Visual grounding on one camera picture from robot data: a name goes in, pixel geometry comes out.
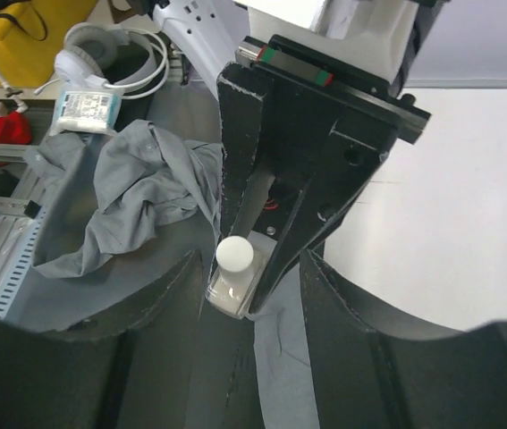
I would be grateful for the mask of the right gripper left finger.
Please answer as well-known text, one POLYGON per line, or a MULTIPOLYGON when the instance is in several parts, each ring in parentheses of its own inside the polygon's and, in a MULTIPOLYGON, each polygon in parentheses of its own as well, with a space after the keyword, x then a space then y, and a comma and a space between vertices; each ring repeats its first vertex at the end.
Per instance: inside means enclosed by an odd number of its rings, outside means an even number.
POLYGON ((208 308, 191 251, 66 330, 0 321, 0 428, 259 428, 252 336, 208 308))

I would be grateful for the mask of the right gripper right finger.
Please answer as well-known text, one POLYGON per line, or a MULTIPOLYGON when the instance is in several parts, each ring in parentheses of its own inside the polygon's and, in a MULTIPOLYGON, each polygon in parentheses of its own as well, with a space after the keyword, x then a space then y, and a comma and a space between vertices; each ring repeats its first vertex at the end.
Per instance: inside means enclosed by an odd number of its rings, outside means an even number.
POLYGON ((507 321, 467 332, 408 314, 300 257, 324 428, 507 428, 507 321))

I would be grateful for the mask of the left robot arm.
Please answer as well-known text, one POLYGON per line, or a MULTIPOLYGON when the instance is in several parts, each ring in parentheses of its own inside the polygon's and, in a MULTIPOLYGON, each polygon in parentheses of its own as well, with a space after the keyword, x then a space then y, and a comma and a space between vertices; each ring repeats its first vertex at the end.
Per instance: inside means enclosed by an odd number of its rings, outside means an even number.
POLYGON ((403 86, 440 1, 135 1, 215 95, 222 238, 210 303, 257 312, 430 115, 403 86))

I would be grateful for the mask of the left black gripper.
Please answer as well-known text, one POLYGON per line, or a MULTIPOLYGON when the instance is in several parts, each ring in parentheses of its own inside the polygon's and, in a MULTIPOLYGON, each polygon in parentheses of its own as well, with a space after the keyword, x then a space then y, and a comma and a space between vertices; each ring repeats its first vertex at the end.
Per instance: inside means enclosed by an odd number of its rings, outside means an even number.
POLYGON ((401 139, 431 117, 411 94, 280 36, 251 37, 217 78, 222 128, 221 233, 246 237, 266 203, 266 171, 300 188, 249 312, 287 267, 323 240, 401 139))

